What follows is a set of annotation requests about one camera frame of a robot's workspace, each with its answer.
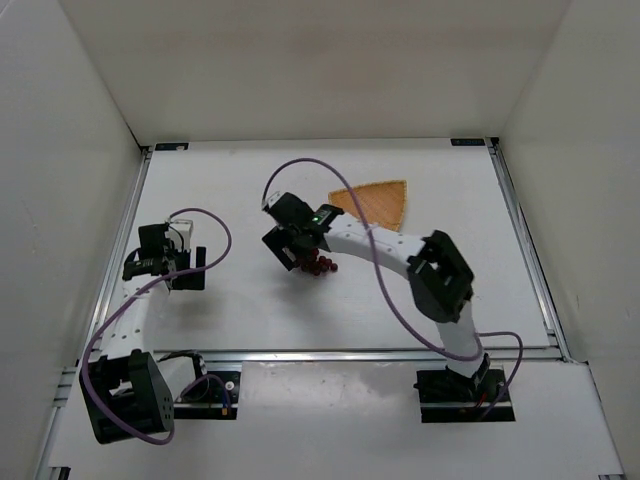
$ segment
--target brown triangular object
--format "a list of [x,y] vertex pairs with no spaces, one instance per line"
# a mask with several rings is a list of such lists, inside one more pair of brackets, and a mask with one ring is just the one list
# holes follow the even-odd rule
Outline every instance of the brown triangular object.
[[[362,204],[367,221],[397,232],[402,225],[407,205],[407,181],[367,183],[353,187]],[[351,195],[346,189],[329,193],[329,203],[359,217]]]

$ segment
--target white wall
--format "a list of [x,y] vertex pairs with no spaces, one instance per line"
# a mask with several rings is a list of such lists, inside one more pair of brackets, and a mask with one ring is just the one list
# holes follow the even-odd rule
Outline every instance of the white wall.
[[138,139],[499,133],[569,0],[63,0]]
[[20,479],[81,346],[140,153],[57,2],[0,11],[0,478]]
[[567,331],[640,478],[640,3],[579,0],[503,133]]

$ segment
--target table surface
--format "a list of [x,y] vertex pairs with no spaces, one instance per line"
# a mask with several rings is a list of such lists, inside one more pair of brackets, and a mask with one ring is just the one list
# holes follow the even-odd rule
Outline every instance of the table surface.
[[165,447],[99,445],[76,382],[49,464],[70,467],[70,480],[597,480],[622,473],[586,366],[525,362],[511,388],[516,421],[483,424],[420,423],[412,384],[423,367],[245,363],[238,419],[176,421]]
[[[157,321],[161,350],[349,350],[420,348],[391,314],[370,263],[339,254],[336,274],[314,278],[287,272],[261,241],[273,220],[261,212],[264,185],[283,162],[325,160],[352,185],[406,179],[401,231],[451,235],[475,272],[478,330],[514,330],[527,347],[549,345],[546,327],[486,147],[452,147],[448,139],[191,143],[185,151],[154,152],[127,251],[137,227],[163,221],[183,207],[220,215],[233,233],[229,257],[207,274],[203,292],[173,292]],[[294,165],[272,191],[291,191],[312,208],[341,188],[317,165]],[[221,228],[195,221],[195,245],[209,258],[224,249]],[[435,324],[414,306],[406,280],[385,271],[391,296],[414,327],[439,343]],[[120,288],[111,310],[121,299]],[[509,338],[485,339],[512,346]]]

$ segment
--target purple cable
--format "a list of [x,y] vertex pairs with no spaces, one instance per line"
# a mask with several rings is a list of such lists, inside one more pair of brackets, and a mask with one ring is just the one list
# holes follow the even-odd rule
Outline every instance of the purple cable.
[[356,192],[353,190],[351,185],[349,185],[349,182],[347,182],[347,179],[344,178],[344,176],[340,172],[338,172],[338,170],[336,170],[334,167],[332,167],[328,163],[323,162],[322,160],[318,160],[316,158],[297,158],[295,160],[290,160],[288,162],[285,162],[282,165],[280,165],[275,170],[275,172],[273,172],[271,174],[271,177],[269,177],[269,180],[267,181],[267,185],[264,187],[264,192],[262,194],[262,204],[263,205],[265,204],[265,201],[267,199],[267,194],[269,193],[269,187],[271,186],[271,183],[273,182],[274,178],[278,175],[278,173],[280,173],[282,170],[284,170],[288,166],[294,165],[296,163],[315,163],[317,165],[321,165],[321,166],[327,168],[328,170],[330,170],[331,172],[333,172],[333,174],[336,177],[338,177],[340,179],[340,181],[342,182],[342,184],[345,186],[345,188],[349,192],[349,195],[351,196],[351,199],[353,200],[353,204],[355,205],[356,210],[358,211],[358,215],[360,216],[360,221],[362,222],[362,225],[364,226],[364,228],[365,228],[365,230],[367,232],[367,236],[369,237],[369,244],[371,245],[371,258],[373,260],[373,268],[374,268],[374,270],[376,272],[376,278],[378,279],[378,284],[380,285],[380,290],[382,291],[382,296],[384,297],[385,301],[387,302],[387,305],[389,306],[389,309],[393,312],[393,314],[398,319],[398,321],[402,324],[402,326],[405,328],[405,330],[407,330],[413,336],[413,338],[418,340],[420,343],[422,343],[428,349],[430,349],[430,350],[442,355],[443,357],[449,358],[451,360],[461,361],[461,362],[472,362],[472,361],[478,359],[482,355],[482,344],[480,343],[480,337],[498,337],[498,336],[508,335],[508,336],[514,337],[518,341],[519,351],[518,351],[518,359],[516,360],[516,364],[514,365],[513,370],[511,371],[511,375],[509,375],[509,378],[505,381],[505,384],[503,385],[503,387],[498,392],[498,395],[493,400],[493,402],[491,402],[491,404],[489,404],[489,406],[484,410],[482,415],[478,418],[478,421],[481,421],[482,419],[484,419],[487,416],[487,414],[502,399],[502,397],[507,393],[507,391],[509,389],[509,386],[511,385],[511,382],[513,381],[513,379],[516,376],[516,373],[518,372],[518,368],[520,368],[520,363],[522,362],[522,356],[524,354],[524,344],[522,342],[522,338],[520,337],[520,335],[518,335],[515,332],[508,332],[508,331],[487,332],[487,333],[476,334],[476,344],[478,345],[478,351],[476,352],[475,355],[472,355],[472,356],[463,356],[463,355],[456,355],[456,354],[453,354],[453,353],[449,353],[444,348],[441,348],[441,347],[438,347],[437,345],[434,345],[429,340],[427,340],[422,335],[420,335],[409,324],[409,322],[407,322],[407,320],[405,320],[405,318],[402,316],[400,311],[397,309],[397,307],[393,303],[393,300],[391,300],[391,296],[389,295],[389,291],[387,290],[387,286],[385,285],[384,279],[382,278],[382,271],[381,271],[380,262],[379,262],[379,259],[378,259],[378,252],[376,250],[375,238],[373,237],[373,232],[372,232],[371,228],[369,228],[369,223],[367,222],[367,218],[366,218],[366,216],[364,214],[364,210],[362,209],[362,205],[360,204],[360,200],[358,199],[358,196],[356,195]]
[[[210,268],[213,268],[216,265],[218,265],[229,254],[229,250],[231,250],[231,243],[232,243],[232,241],[231,241],[231,231],[229,230],[229,227],[227,227],[227,225],[222,221],[222,219],[220,217],[218,217],[217,215],[215,215],[215,214],[213,214],[213,213],[211,213],[211,212],[209,212],[207,210],[204,210],[202,208],[193,207],[193,208],[183,208],[181,210],[178,210],[177,212],[173,212],[169,216],[169,218],[173,218],[173,217],[175,217],[177,215],[180,215],[181,213],[186,213],[186,212],[202,213],[204,215],[207,215],[208,217],[213,218],[216,222],[218,222],[222,226],[222,228],[224,229],[225,233],[227,234],[227,248],[225,248],[224,252],[222,252],[222,255],[220,255],[217,259],[215,259],[213,262],[209,263],[208,265],[205,265],[203,267],[197,267],[197,268],[189,268],[187,270],[180,270],[179,272],[171,272],[171,273],[168,273],[167,275],[163,275],[161,277],[154,278],[153,280],[151,280],[149,283],[147,283],[146,285],[144,285],[143,287],[141,287],[138,290],[138,292],[137,292],[138,295],[142,295],[143,293],[148,292],[149,290],[151,290],[154,286],[156,286],[160,282],[164,282],[166,280],[171,280],[173,278],[181,277],[182,275],[189,275],[191,273],[198,273],[198,272],[204,272],[206,270],[209,270]],[[102,399],[100,398],[100,396],[98,395],[96,390],[93,388],[93,385],[91,385],[91,380],[89,379],[89,357],[91,356],[91,350],[92,350],[93,346],[98,341],[98,339],[102,336],[102,334],[104,334],[104,332],[107,330],[107,328],[109,328],[109,326],[112,323],[116,322],[118,320],[118,318],[120,318],[120,316],[137,299],[138,299],[138,296],[136,296],[136,295],[129,297],[122,305],[120,305],[120,308],[118,308],[113,313],[113,315],[111,315],[104,322],[104,324],[96,331],[96,333],[93,334],[93,336],[89,340],[89,343],[87,344],[87,347],[86,347],[86,349],[84,351],[84,354],[82,355],[82,370],[81,370],[80,374],[82,375],[82,381],[84,382],[85,389],[87,391],[87,394],[91,397],[91,400],[93,400],[93,402],[98,407],[98,409],[109,420],[111,420],[118,428],[120,428],[121,430],[127,432],[132,437],[139,438],[140,440],[142,440],[144,442],[147,442],[147,443],[150,443],[152,445],[166,445],[173,438],[173,434],[174,434],[174,430],[173,429],[169,432],[169,435],[166,438],[162,438],[162,439],[153,438],[153,437],[151,437],[151,436],[149,436],[149,435],[147,435],[145,433],[142,433],[142,432],[136,430],[131,425],[127,424],[122,419],[120,419],[115,413],[113,413],[109,409],[109,407],[102,401]]]
[[220,385],[220,388],[222,388],[222,396],[224,398],[224,403],[226,404],[227,408],[231,410],[231,397],[229,397],[229,392],[227,392],[227,389],[224,386],[224,382],[222,381],[222,379],[219,376],[214,375],[213,373],[206,373],[196,378],[193,382],[191,382],[189,385],[184,387],[184,390],[182,390],[182,392],[180,393],[180,398],[183,398],[187,393],[193,390],[193,388],[195,388],[196,385],[199,385],[201,382],[204,382],[205,380],[207,381],[215,380],[218,383],[218,385]]

